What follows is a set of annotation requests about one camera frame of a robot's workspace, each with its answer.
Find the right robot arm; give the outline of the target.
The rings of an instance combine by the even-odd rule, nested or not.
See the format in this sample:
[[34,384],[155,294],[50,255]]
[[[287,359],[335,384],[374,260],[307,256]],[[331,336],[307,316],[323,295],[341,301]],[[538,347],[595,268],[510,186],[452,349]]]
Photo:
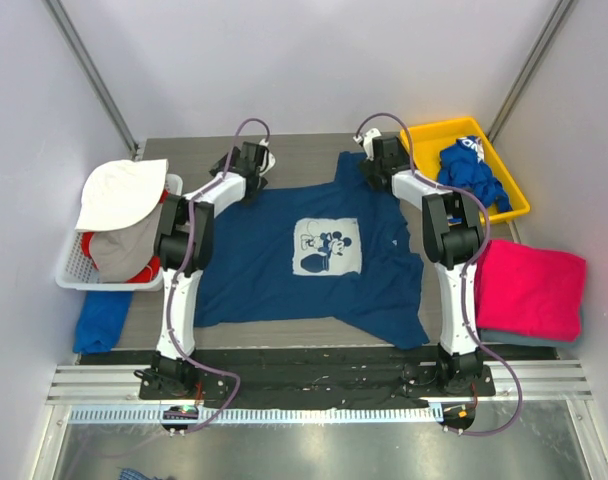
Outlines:
[[469,194],[417,170],[400,138],[371,129],[355,135],[354,141],[366,154],[359,170],[368,185],[390,192],[421,212],[423,248],[436,269],[442,305],[435,380],[440,391],[459,394],[483,372],[472,261],[485,241],[478,205]]

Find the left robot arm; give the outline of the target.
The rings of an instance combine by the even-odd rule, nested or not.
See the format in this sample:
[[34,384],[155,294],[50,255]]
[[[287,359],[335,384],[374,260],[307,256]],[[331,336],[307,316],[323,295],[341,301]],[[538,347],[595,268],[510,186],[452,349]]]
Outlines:
[[135,372],[142,399],[184,399],[197,389],[194,317],[200,280],[214,252],[215,219],[233,204],[254,199],[274,165],[267,139],[245,141],[216,162],[207,184],[164,201],[154,240],[163,276],[162,327],[151,365]]

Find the dark blue mickey t shirt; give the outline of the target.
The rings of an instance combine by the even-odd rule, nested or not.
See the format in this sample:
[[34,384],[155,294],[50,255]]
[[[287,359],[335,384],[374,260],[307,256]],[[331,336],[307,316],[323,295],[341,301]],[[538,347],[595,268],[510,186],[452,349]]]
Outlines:
[[400,349],[424,345],[424,263],[398,200],[370,188],[359,153],[325,184],[263,191],[215,219],[194,324],[334,317]]

